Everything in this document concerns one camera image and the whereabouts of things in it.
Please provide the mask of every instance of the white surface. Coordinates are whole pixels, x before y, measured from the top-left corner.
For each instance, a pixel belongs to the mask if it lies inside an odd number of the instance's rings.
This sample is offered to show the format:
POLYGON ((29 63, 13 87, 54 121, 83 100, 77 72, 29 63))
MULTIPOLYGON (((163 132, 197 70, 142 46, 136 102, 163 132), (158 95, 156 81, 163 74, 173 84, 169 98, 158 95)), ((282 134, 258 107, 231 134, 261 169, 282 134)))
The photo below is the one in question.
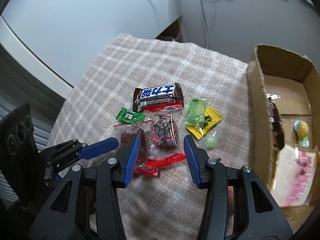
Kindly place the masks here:
MULTIPOLYGON (((185 42, 206 46, 200 0, 180 0, 185 42)), ((320 69, 320 15, 304 0, 203 0, 209 49, 249 62, 266 43, 308 56, 320 69)))
POLYGON ((72 87, 40 62, 12 33, 6 22, 0 17, 0 43, 6 51, 34 77, 66 98, 72 87))
POLYGON ((37 57, 75 86, 119 33, 158 36, 181 16, 177 1, 10 0, 3 17, 37 57))

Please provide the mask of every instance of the bread slice package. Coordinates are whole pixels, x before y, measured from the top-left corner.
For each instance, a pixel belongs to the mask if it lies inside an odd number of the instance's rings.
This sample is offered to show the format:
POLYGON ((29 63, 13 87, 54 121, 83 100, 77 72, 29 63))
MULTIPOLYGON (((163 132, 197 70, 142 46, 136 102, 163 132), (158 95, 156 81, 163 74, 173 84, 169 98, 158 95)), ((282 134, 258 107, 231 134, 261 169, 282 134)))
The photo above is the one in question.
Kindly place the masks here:
POLYGON ((317 167, 315 152, 285 145, 279 152, 271 195, 280 207, 303 205, 310 193, 317 167))

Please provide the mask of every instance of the plaid blanket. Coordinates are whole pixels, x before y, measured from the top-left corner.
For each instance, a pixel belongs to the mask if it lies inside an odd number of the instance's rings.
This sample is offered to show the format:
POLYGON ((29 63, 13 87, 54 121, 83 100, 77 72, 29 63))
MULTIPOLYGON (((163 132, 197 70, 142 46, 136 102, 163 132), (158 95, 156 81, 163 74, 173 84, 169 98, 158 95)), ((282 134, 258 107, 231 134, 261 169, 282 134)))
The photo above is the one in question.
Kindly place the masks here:
MULTIPOLYGON (((99 55, 82 81, 66 99, 52 129, 48 146, 77 138, 96 143, 114 135, 115 116, 121 107, 132 108, 136 87, 178 82, 185 107, 177 119, 180 143, 188 134, 184 118, 192 96, 207 98, 223 116, 223 141, 210 157, 240 168, 249 163, 249 95, 247 64, 192 43, 138 39, 119 35, 99 55)), ((104 154, 84 167, 108 159, 104 154)), ((134 178, 118 198, 127 239, 196 239, 206 190, 192 183, 186 161, 161 171, 159 178, 134 178)), ((96 230, 95 217, 91 226, 96 230)))

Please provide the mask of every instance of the plastic bag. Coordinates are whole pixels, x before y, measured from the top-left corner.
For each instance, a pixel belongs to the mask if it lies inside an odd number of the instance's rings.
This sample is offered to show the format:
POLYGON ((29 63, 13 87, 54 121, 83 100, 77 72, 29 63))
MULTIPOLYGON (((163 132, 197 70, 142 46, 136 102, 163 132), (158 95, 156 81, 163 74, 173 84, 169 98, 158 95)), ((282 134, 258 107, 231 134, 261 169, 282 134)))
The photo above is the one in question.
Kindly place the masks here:
POLYGON ((146 167, 162 167, 184 160, 186 157, 179 145, 175 112, 152 113, 150 155, 146 167))
POLYGON ((219 127, 215 128, 210 134, 200 139, 200 146, 205 150, 213 150, 223 142, 222 132, 219 127))
POLYGON ((316 151, 285 144, 279 152, 270 193, 280 207, 307 203, 318 166, 316 151))
POLYGON ((134 124, 116 124, 114 126, 117 133, 116 137, 119 139, 121 147, 128 145, 132 134, 136 133, 140 135, 140 151, 134 173, 157 177, 160 175, 158 169, 146 167, 150 154, 150 128, 151 120, 134 124))
POLYGON ((186 124, 204 127, 207 123, 204 118, 204 111, 206 108, 207 100, 205 98, 191 98, 186 124))

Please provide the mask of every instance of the chocolate bar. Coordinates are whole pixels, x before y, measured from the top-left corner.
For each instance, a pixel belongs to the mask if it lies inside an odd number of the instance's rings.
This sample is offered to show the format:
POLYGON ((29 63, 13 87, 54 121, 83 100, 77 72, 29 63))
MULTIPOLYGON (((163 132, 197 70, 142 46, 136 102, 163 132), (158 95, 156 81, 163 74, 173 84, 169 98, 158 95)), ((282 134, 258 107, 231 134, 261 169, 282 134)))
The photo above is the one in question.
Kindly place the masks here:
POLYGON ((183 108, 183 93, 179 83, 134 90, 133 111, 159 112, 170 108, 183 108))
POLYGON ((284 130, 278 109, 269 98, 269 124, 272 129, 272 144, 273 147, 281 150, 284 147, 284 130))

